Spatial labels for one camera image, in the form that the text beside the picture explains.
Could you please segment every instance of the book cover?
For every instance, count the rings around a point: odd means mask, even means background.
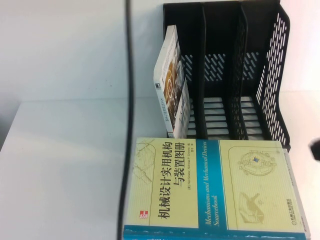
[[[138,138],[125,240],[309,239],[278,141]]]
[[[190,100],[175,25],[167,27],[153,80],[170,138],[186,138]]]

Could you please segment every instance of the black object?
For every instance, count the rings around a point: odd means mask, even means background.
[[[169,25],[193,100],[188,137],[278,140],[289,151],[279,92],[290,20],[280,1],[168,3],[164,34]]]
[[[314,159],[320,161],[320,139],[313,142],[310,146],[310,149]]]
[[[131,159],[132,137],[134,128],[134,111],[135,111],[135,84],[134,84],[134,61],[132,47],[132,30],[131,30],[131,0],[125,0],[125,34],[126,34],[126,51],[128,67],[128,122],[125,145],[125,157],[122,173],[121,191],[118,206],[118,216],[116,224],[116,239],[123,239],[124,227],[124,210],[128,187],[128,176]]]

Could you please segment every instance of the black file organizer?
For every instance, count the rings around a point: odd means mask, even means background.
[[[290,20],[279,0],[168,3],[192,98],[189,138],[278,140],[290,150],[279,92]]]

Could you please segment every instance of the white table surface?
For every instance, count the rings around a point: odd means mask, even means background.
[[[320,237],[320,162],[308,144],[320,137],[317,94],[280,96],[313,240]],[[0,152],[0,239],[115,239],[126,122],[125,99],[21,104]],[[157,99],[136,101],[134,132],[166,136]]]

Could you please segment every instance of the small book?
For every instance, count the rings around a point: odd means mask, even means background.
[[[170,138],[187,137],[190,100],[175,25],[168,26],[156,61],[153,81]]]

